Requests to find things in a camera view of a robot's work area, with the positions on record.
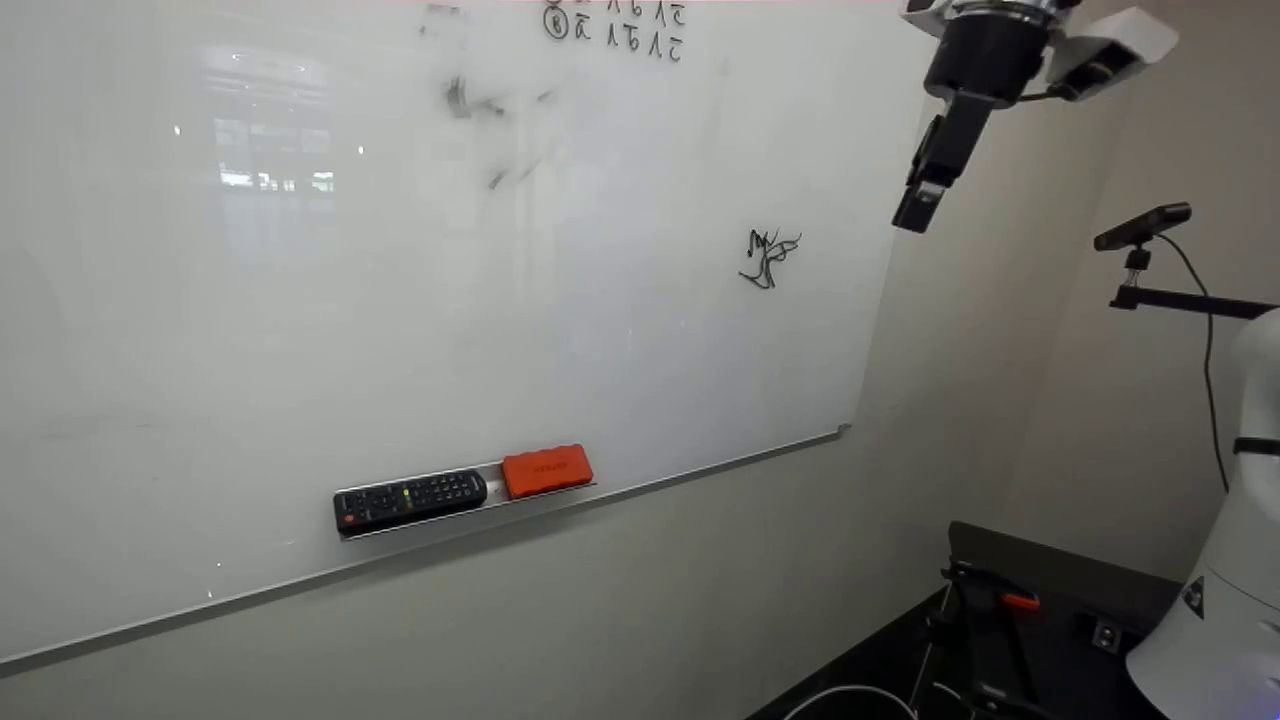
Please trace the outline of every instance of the white wall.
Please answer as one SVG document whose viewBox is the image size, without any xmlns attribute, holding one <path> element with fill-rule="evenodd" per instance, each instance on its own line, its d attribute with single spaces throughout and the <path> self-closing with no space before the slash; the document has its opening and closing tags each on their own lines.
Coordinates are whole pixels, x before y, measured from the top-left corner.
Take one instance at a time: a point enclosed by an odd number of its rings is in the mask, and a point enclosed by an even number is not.
<svg viewBox="0 0 1280 720">
<path fill-rule="evenodd" d="M 1280 304 L 1280 4 L 1163 0 L 1182 28 L 1167 64 L 1136 85 L 1116 173 L 1091 230 L 1190 200 L 1182 241 L 1220 295 Z M 1220 506 L 1199 389 L 1203 320 L 1111 312 L 1122 256 L 1080 266 L 1045 391 L 1026 425 L 1003 524 L 1086 558 L 1182 576 Z M 1196 283 L 1156 250 L 1152 287 Z M 1231 336 L 1220 323 L 1224 446 L 1234 428 Z"/>
<path fill-rule="evenodd" d="M 838 446 L 0 677 L 0 716 L 760 708 L 932 592 L 950 518 L 1003 509 L 1122 103 L 992 125 L 932 236 L 894 250 L 860 425 Z"/>
</svg>

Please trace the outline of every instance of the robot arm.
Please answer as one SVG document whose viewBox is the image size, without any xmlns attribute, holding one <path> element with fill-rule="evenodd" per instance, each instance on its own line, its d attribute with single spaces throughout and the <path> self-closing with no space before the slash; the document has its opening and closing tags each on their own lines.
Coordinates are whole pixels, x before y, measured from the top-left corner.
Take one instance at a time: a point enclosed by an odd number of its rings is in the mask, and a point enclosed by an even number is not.
<svg viewBox="0 0 1280 720">
<path fill-rule="evenodd" d="M 948 102 L 914 150 L 906 194 L 891 217 L 894 230 L 927 231 L 936 203 L 969 169 L 986 117 L 1025 102 L 1057 50 L 1048 92 L 1058 102 L 1095 95 L 1130 71 L 1163 62 L 1177 32 L 1156 15 L 1129 8 L 1075 41 L 1062 25 L 1080 0 L 906 0 L 906 25 L 941 35 L 922 87 Z"/>
</svg>

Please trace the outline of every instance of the white robot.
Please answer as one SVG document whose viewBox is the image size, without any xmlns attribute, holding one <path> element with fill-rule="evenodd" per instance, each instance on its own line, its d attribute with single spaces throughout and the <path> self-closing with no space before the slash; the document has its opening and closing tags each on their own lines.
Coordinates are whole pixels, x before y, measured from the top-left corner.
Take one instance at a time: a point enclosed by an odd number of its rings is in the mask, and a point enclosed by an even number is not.
<svg viewBox="0 0 1280 720">
<path fill-rule="evenodd" d="M 1172 720 L 1280 716 L 1280 312 L 1238 336 L 1243 411 L 1231 494 L 1182 596 L 1129 658 Z"/>
</svg>

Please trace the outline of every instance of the orange eraser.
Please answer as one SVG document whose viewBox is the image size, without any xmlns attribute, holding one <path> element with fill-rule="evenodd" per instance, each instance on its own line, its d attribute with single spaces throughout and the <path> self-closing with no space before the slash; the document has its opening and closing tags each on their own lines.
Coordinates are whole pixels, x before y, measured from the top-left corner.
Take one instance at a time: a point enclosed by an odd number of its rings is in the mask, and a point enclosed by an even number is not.
<svg viewBox="0 0 1280 720">
<path fill-rule="evenodd" d="M 509 455 L 504 483 L 513 501 L 593 483 L 593 460 L 579 446 Z"/>
</svg>

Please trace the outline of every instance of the red object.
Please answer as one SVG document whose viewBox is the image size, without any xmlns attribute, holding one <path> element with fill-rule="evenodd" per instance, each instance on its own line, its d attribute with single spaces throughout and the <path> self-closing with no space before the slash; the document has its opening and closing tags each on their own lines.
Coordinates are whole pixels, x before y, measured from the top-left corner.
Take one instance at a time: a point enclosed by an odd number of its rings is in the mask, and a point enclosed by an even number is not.
<svg viewBox="0 0 1280 720">
<path fill-rule="evenodd" d="M 1040 608 L 1045 608 L 1040 596 L 1025 596 L 1025 592 L 1001 592 L 1001 605 L 1003 605 L 1007 612 L 1040 612 Z"/>
<path fill-rule="evenodd" d="M 593 460 L 579 446 L 509 455 L 504 483 L 513 501 L 593 483 Z"/>
</svg>

